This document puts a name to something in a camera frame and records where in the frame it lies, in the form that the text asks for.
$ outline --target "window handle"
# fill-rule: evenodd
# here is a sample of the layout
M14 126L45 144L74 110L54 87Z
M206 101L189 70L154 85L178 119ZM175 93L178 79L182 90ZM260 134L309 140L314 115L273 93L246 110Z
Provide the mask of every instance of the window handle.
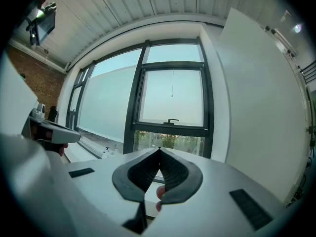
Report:
M164 122L163 124L174 124L174 123L171 123L171 122L170 122L171 120L179 121L178 119L175 119L175 118L169 118L169 119L168 119L168 122Z

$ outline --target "black window frame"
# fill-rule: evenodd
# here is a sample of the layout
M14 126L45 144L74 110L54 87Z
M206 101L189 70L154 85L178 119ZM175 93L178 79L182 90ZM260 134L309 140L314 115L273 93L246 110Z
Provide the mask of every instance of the black window frame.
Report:
M197 45L200 62L193 61L171 61L171 62L154 62L146 63L150 51L150 47L157 45L169 45L169 44L194 44ZM134 148L134 134L135 130L155 132L155 133L164 133L172 135L183 135L183 136L194 136L194 137L204 137L204 149L203 157L210 158L212 145L213 145L213 132L214 132L214 101L213 101L213 92L212 92L212 81L210 76L210 71L205 57L205 52L201 44L201 40L196 39L161 39L161 40L146 40L143 43L132 45L121 50L115 51L104 57L101 57L98 60L94 60L91 64L84 67L80 70L77 75L67 111L66 126L75 131L79 131L77 127L78 116L80 111L81 99L84 92L84 88L88 79L92 76L92 73L95 69L95 66L107 59L110 59L114 56L141 49L141 54L137 62L136 71L133 78L133 83L131 87L130 97L128 101L127 113L126 113L126 122L125 122L125 131L124 131L124 147L123 154L128 154L133 152ZM144 75L146 71L153 70L199 70L201 71L201 80L202 80L202 90L203 90L203 126L183 126L183 125L166 125L166 124L156 124L156 123L147 123L138 121L138 110L140 107L140 98L143 86ZM87 70L87 74L82 81L83 75ZM81 87L79 93L76 111L70 111L70 104L74 94L74 90L78 87ZM87 151L92 153L97 158L102 156L95 152L93 149L88 147L86 144L79 142Z

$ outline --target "brick wall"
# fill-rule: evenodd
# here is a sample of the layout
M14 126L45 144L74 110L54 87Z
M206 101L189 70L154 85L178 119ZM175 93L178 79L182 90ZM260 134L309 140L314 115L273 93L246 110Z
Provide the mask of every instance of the brick wall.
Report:
M66 75L12 46L8 46L6 51L18 73L25 74L25 82L38 97L38 101L46 105L47 118L50 107L57 106Z

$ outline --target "ceiling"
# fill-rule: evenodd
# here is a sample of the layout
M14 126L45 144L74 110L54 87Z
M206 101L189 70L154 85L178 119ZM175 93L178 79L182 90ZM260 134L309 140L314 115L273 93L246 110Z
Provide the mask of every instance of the ceiling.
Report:
M244 12L262 25L278 28L293 48L302 35L293 32L300 23L282 0L48 0L56 2L56 25L35 52L64 68L95 41L136 20L162 14L203 14L225 20L231 7ZM29 47L24 22L12 37Z

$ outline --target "window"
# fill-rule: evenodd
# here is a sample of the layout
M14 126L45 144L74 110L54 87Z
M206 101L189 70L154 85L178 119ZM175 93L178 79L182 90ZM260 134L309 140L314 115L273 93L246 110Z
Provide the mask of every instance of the window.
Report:
M66 124L98 158L157 146L209 158L212 96L199 39L147 40L80 71Z
M145 72L139 121L203 126L203 90L197 70Z

